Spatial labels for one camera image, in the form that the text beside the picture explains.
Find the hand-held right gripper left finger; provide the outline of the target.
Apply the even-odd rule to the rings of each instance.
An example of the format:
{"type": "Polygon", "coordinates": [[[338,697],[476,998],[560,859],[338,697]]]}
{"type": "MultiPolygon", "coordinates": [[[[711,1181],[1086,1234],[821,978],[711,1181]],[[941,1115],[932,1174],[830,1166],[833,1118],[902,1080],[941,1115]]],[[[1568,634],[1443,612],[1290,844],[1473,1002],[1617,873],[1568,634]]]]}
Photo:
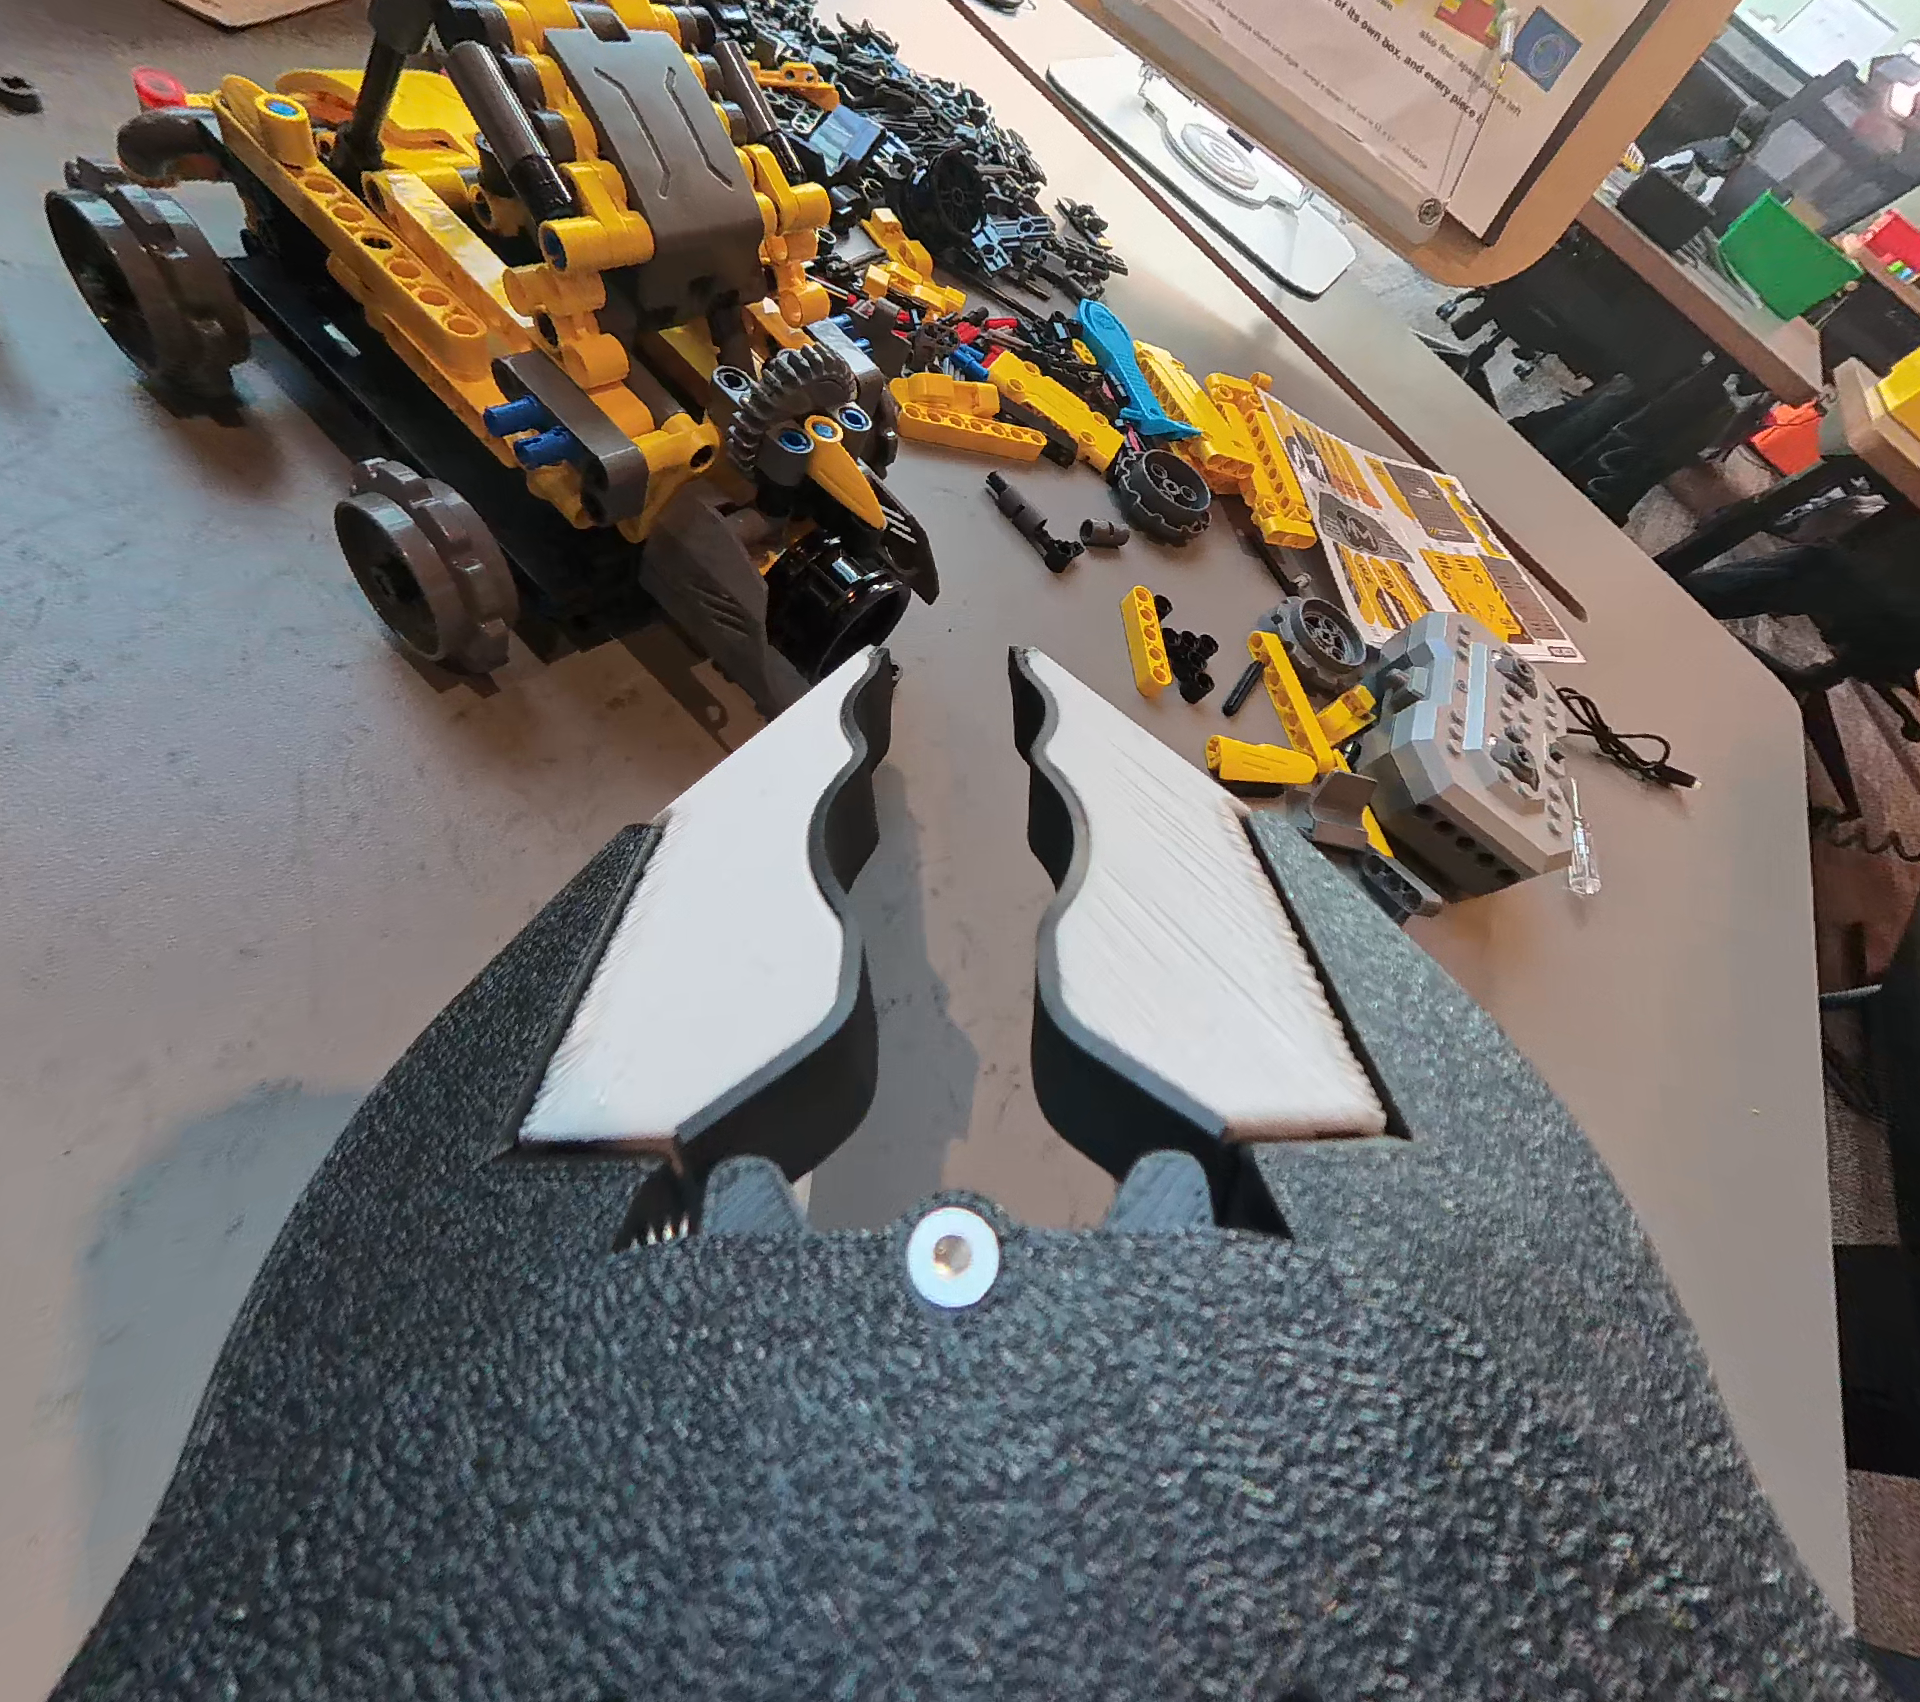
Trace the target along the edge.
{"type": "Polygon", "coordinates": [[[853,1036],[849,888],[878,826],[897,669],[863,648],[652,821],[527,1110],[524,1153],[727,1153],[853,1036]]]}

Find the grey desk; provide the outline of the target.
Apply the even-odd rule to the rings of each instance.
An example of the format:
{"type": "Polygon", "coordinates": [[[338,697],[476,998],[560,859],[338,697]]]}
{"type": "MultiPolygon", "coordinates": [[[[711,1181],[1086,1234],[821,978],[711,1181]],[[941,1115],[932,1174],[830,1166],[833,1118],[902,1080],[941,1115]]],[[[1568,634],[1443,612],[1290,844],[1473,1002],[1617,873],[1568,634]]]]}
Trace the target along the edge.
{"type": "MultiPolygon", "coordinates": [[[[150,399],[70,284],[43,194],[110,155],[131,68],[358,64],[363,4],[220,35],[162,0],[4,0],[4,1699],[57,1689],[175,1475],[236,1309],[357,1104],[620,826],[755,711],[671,636],[492,689],[415,669],[333,530],[347,458],[263,342],[236,422],[150,399]]],[[[828,1226],[970,1191],[1090,1224],[1111,1181],[1031,1078],[1034,936],[1007,655],[1146,705],[1119,601],[1246,634],[1231,526],[1047,575],[982,469],[908,452],[942,593],[897,634],[878,848],[854,899],[877,1101],[815,1178],[828,1226]]],[[[1800,727],[1693,708],[1662,797],[1579,771],[1603,888],[1534,880],[1420,928],[1586,1128],[1693,1317],[1802,1562],[1854,1619],[1800,727]]]]}

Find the grey curved panel piece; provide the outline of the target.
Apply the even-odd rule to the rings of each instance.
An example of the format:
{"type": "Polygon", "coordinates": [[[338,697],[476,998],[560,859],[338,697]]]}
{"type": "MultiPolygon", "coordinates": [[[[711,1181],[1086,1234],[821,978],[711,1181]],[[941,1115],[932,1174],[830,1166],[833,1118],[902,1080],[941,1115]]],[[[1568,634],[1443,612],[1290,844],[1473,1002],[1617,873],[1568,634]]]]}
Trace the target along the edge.
{"type": "Polygon", "coordinates": [[[1282,809],[1308,844],[1327,856],[1389,921],[1433,921],[1445,899],[1393,850],[1377,814],[1375,778],[1333,771],[1292,789],[1282,809]]]}

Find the yellow wedge panel piece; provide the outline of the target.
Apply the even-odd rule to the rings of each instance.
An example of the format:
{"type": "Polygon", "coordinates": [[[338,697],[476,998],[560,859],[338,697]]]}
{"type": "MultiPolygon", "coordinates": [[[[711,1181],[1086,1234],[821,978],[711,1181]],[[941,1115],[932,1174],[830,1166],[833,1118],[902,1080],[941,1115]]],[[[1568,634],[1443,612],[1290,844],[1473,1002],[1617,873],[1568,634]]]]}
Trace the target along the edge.
{"type": "Polygon", "coordinates": [[[1292,789],[1311,789],[1327,774],[1311,753],[1279,745],[1252,745],[1228,734],[1209,739],[1204,765],[1221,787],[1261,798],[1292,789]]]}

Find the long yellow holed beam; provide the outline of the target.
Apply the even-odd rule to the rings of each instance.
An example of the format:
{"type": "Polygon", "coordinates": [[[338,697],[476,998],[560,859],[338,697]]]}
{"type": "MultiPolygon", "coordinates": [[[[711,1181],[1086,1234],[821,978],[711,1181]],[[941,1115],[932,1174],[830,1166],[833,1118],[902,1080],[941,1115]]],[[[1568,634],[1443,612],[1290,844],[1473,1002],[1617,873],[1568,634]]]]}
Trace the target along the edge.
{"type": "Polygon", "coordinates": [[[1316,774],[1344,774],[1347,758],[1333,743],[1330,730],[1312,705],[1308,687],[1290,658],[1284,638],[1270,630],[1256,630],[1246,638],[1250,665],[1258,669],[1261,682],[1270,707],[1274,708],[1286,746],[1311,760],[1316,774]]]}

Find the grey toy control hub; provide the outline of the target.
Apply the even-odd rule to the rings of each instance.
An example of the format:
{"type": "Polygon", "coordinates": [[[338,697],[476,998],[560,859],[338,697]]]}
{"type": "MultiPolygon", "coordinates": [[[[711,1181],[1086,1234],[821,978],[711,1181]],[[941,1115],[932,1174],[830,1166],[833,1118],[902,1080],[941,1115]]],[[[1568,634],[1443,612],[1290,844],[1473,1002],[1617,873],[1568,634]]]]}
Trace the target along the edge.
{"type": "Polygon", "coordinates": [[[1390,847],[1446,901],[1490,896],[1572,862],[1566,711],[1516,648],[1461,612],[1428,612],[1380,653],[1354,766],[1390,847]]]}

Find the grey toy wheel hub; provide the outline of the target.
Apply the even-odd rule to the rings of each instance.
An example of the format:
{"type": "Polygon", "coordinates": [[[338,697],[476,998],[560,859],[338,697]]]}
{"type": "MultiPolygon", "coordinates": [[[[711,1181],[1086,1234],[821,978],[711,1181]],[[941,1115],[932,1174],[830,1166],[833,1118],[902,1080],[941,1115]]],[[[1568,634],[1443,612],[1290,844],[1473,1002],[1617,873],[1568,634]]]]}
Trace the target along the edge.
{"type": "Polygon", "coordinates": [[[1323,701],[1356,687],[1375,657],[1356,623],[1321,597],[1288,597],[1268,616],[1294,672],[1323,701]]]}
{"type": "Polygon", "coordinates": [[[1108,469],[1125,521],[1140,536],[1188,547],[1213,526],[1213,488],[1183,454],[1151,447],[1127,449],[1108,469]]]}

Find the black clip connector piece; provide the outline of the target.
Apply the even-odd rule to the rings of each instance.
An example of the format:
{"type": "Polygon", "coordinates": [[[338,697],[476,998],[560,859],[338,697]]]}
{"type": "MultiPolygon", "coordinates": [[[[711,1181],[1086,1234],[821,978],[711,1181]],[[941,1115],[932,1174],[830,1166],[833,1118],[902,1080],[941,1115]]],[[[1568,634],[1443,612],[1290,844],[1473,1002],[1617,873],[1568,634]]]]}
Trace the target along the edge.
{"type": "Polygon", "coordinates": [[[1052,532],[1038,506],[1001,471],[984,478],[989,500],[1002,521],[1045,562],[1052,577],[1060,577],[1084,555],[1084,544],[1052,532]]]}

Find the grey table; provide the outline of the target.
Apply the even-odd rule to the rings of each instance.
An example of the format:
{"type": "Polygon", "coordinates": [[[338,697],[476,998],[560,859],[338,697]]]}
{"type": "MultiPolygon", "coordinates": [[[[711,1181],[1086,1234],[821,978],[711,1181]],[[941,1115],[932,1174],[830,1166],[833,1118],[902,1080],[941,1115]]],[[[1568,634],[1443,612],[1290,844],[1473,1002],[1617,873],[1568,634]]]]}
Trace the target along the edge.
{"type": "Polygon", "coordinates": [[[1119,42],[1071,0],[1025,0],[1012,16],[972,0],[821,0],[874,23],[926,75],[976,89],[1021,130],[1048,181],[1096,205],[1128,273],[1116,306],[1146,342],[1194,370],[1261,369],[1333,434],[1458,477],[1560,612],[1584,655],[1572,676],[1623,730],[1669,736],[1693,763],[1693,711],[1736,734],[1799,728],[1779,678],[1707,616],[1618,526],[1356,283],[1303,299],[1204,231],[1048,82],[1058,60],[1114,56],[1119,42]]]}

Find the black office chair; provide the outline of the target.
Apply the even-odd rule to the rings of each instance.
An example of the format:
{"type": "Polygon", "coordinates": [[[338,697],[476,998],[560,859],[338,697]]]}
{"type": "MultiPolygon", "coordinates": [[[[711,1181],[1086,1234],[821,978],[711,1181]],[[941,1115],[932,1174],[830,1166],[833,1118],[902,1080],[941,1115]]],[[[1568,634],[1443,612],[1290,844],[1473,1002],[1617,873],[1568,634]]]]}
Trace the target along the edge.
{"type": "MultiPolygon", "coordinates": [[[[1917,352],[1886,369],[1842,354],[1823,372],[1829,391],[1817,403],[1815,465],[1707,517],[1654,562],[1718,623],[1812,624],[1827,663],[1800,667],[1773,653],[1758,658],[1800,708],[1841,801],[1830,821],[1853,825],[1863,814],[1861,793],[1830,691],[1863,685],[1891,708],[1906,743],[1919,736],[1917,352]],[[1853,519],[1829,540],[1789,540],[1791,515],[1851,494],[1857,484],[1883,500],[1876,513],[1853,519]],[[1756,536],[1787,547],[1736,560],[1735,550],[1756,536]]],[[[1705,360],[1662,388],[1614,376],[1596,393],[1515,418],[1512,428],[1610,523],[1626,526],[1652,491],[1753,422],[1731,393],[1731,372],[1705,360]]]]}

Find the yellow toy brick vehicle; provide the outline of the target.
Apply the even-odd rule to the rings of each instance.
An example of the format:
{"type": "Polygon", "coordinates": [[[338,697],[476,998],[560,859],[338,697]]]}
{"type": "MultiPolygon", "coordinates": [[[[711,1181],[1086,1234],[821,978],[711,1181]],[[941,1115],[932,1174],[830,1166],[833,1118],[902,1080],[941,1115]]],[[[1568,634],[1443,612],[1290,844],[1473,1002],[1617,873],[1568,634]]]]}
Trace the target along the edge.
{"type": "Polygon", "coordinates": [[[686,0],[371,0],[360,71],[126,120],[45,215],[157,395],[253,325],[360,426],[335,532],[423,667],[662,623],[763,716],[941,597],[834,222],[759,67],[686,0]]]}

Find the sign board on stand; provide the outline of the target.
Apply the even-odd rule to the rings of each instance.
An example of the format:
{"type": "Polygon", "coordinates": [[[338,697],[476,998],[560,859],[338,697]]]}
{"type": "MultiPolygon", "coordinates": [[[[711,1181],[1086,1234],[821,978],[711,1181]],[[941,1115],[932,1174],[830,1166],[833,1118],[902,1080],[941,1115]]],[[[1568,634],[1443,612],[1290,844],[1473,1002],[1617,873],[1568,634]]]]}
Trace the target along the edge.
{"type": "Polygon", "coordinates": [[[1138,18],[1112,15],[1112,0],[1068,2],[1188,99],[1353,213],[1393,251],[1439,283],[1458,289],[1507,281],[1541,261],[1741,7],[1741,0],[1671,0],[1606,91],[1579,118],[1566,144],[1524,190],[1498,235],[1478,240],[1458,225],[1441,220],[1428,226],[1427,240],[1416,243],[1401,222],[1386,218],[1380,177],[1363,175],[1354,158],[1337,158],[1319,132],[1303,130],[1299,122],[1256,117],[1244,93],[1226,91],[1226,76],[1216,82],[1196,76],[1188,64],[1191,41],[1183,37],[1172,45],[1177,56],[1167,73],[1152,60],[1154,42],[1138,18]]]}

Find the white stand base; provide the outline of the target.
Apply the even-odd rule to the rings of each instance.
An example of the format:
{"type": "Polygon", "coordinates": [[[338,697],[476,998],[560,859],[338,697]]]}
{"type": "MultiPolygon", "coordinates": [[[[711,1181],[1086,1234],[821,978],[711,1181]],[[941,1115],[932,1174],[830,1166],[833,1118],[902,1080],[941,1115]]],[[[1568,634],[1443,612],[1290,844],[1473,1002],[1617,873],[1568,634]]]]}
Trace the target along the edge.
{"type": "Polygon", "coordinates": [[[1359,251],[1340,211],[1128,52],[1058,60],[1048,89],[1177,208],[1286,293],[1321,299],[1359,251]]]}

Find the wooden table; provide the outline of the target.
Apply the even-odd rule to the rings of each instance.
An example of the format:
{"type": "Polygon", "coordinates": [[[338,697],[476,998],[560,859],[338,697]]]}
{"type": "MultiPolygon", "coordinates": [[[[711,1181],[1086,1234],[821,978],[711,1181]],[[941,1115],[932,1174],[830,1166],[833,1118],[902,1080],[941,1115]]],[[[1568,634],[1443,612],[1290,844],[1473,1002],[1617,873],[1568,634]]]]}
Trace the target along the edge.
{"type": "Polygon", "coordinates": [[[1576,225],[1776,400],[1806,405],[1823,399],[1827,376],[1812,323],[1781,319],[1714,267],[1658,249],[1599,197],[1580,205],[1576,225]]]}

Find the green plastic bin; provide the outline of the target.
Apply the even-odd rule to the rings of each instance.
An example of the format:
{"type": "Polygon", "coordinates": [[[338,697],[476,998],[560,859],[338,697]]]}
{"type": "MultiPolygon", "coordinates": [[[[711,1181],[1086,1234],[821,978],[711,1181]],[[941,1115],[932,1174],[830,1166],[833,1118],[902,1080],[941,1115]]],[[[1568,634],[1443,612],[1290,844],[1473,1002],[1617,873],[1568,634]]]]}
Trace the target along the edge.
{"type": "Polygon", "coordinates": [[[1727,226],[1716,255],[1783,321],[1806,319],[1861,281],[1861,267],[1771,190],[1727,226]]]}

